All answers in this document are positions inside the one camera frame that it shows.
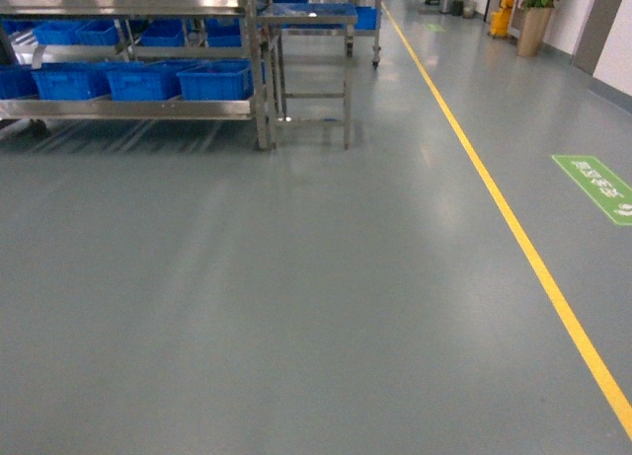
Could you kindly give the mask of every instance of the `plant pot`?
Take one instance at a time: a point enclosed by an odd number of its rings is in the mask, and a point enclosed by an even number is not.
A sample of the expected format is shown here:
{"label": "plant pot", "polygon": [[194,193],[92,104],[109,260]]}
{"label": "plant pot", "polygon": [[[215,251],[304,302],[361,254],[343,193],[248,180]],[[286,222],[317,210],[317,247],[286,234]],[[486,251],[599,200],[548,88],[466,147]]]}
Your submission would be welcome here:
{"label": "plant pot", "polygon": [[534,57],[544,39],[544,32],[551,19],[553,8],[529,8],[524,16],[524,24],[517,42],[519,57]]}

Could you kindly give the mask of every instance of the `door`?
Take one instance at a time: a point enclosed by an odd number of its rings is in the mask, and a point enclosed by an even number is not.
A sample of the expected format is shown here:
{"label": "door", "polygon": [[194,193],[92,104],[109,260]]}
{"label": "door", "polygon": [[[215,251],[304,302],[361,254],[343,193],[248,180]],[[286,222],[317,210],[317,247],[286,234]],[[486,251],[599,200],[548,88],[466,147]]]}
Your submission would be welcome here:
{"label": "door", "polygon": [[573,65],[593,75],[621,0],[594,0]]}

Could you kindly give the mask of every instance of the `metal cart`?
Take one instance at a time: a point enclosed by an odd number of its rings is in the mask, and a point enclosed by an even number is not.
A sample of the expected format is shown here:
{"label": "metal cart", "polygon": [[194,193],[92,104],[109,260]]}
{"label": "metal cart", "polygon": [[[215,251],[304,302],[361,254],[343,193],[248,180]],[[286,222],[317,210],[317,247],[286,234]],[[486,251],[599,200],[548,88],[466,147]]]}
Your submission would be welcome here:
{"label": "metal cart", "polygon": [[[254,118],[257,122],[258,145],[269,146],[266,126],[265,85],[261,68],[259,33],[257,28],[256,0],[0,0],[0,17],[14,19],[60,19],[60,18],[110,18],[115,19],[122,37],[122,20],[145,18],[239,18],[242,45],[239,48],[208,47],[136,47],[117,51],[114,47],[108,54],[124,52],[130,58],[139,57],[241,57],[249,58],[253,68],[254,95],[243,101],[200,101],[187,102],[181,97],[157,102],[113,102],[109,96],[85,102],[42,101],[36,98],[0,101],[0,120],[20,118],[58,119],[230,119]],[[11,44],[0,28],[3,57],[15,59]],[[95,53],[93,47],[74,48],[73,54]],[[61,47],[42,47],[34,52],[34,61],[40,62],[45,51]]]}

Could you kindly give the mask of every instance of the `metal rack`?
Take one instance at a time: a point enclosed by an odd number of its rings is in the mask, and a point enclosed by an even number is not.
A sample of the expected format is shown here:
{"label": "metal rack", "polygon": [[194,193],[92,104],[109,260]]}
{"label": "metal rack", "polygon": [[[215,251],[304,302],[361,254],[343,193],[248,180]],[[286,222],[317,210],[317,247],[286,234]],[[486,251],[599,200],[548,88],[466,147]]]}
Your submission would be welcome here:
{"label": "metal rack", "polygon": [[[118,103],[111,101],[109,96],[86,102],[4,100],[0,101],[0,120],[20,118],[243,120],[254,118],[257,122],[258,145],[262,149],[268,148],[265,85],[261,68],[255,67],[261,61],[256,0],[0,0],[0,16],[14,19],[105,17],[116,20],[152,17],[239,18],[242,26],[243,47],[241,48],[134,47],[132,43],[130,52],[133,58],[250,58],[253,65],[255,93],[248,100],[187,102],[182,98],[175,98],[161,102]],[[8,47],[8,42],[3,41],[3,50],[7,48],[12,47]],[[53,47],[50,51],[56,48],[61,51],[61,47]],[[73,54],[80,52],[81,49],[84,49],[86,53],[94,53],[96,51],[94,48],[103,50],[102,47],[77,46],[73,47]],[[115,55],[119,54],[115,47],[109,47],[107,51]],[[3,53],[6,53],[8,57],[15,57],[14,51]]]}
{"label": "metal rack", "polygon": [[[382,0],[372,0],[372,6],[376,9],[376,24],[374,30],[355,30],[356,37],[373,38],[373,68],[377,68],[380,61],[379,32],[381,28],[381,6]],[[345,29],[285,29],[285,33],[289,36],[344,36]]]}

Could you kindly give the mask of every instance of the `stainless steel table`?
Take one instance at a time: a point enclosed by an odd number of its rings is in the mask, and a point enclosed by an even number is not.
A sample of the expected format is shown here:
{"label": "stainless steel table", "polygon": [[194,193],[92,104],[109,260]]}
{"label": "stainless steel table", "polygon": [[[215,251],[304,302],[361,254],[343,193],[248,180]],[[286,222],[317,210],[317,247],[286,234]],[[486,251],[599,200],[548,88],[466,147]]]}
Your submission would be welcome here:
{"label": "stainless steel table", "polygon": [[[352,124],[353,50],[354,25],[357,22],[353,4],[273,4],[260,13],[267,42],[264,43],[266,74],[272,77],[274,87],[268,91],[268,113],[270,118],[273,147],[277,147],[277,127],[305,122],[341,124],[344,128],[345,149],[349,149]],[[345,26],[345,80],[342,92],[332,93],[288,93],[285,89],[285,74],[282,48],[282,26],[287,25],[343,25]],[[300,118],[287,115],[288,99],[343,99],[343,117]]]}

